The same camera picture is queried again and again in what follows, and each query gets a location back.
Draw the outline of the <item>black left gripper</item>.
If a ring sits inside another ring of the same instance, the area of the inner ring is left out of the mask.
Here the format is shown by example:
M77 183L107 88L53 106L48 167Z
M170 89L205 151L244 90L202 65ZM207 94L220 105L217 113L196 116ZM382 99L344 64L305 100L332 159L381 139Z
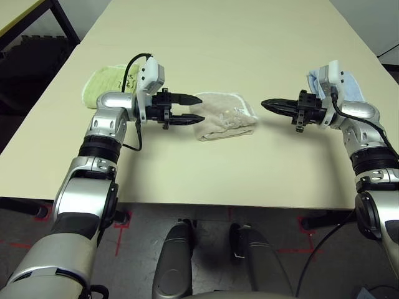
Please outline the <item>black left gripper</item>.
M151 105L147 107L147 120L156 121L162 124L164 130L168 130L170 125L186 126L194 125L205 120L205 117L195 114L172 115L172 103L179 105L197 105L203 101L194 96L184 93L170 93L167 88L163 88L156 95L152 96Z

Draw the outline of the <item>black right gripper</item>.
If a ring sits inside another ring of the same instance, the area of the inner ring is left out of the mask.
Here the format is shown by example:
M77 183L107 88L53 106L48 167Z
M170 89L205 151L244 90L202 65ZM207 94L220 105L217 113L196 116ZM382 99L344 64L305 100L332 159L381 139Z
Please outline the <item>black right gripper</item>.
M297 101L271 98L263 100L261 105L269 108L270 112L291 117L291 123L296 126L298 133L302 133L308 124L321 124L327 111L322 107L322 100L306 90L300 91Z

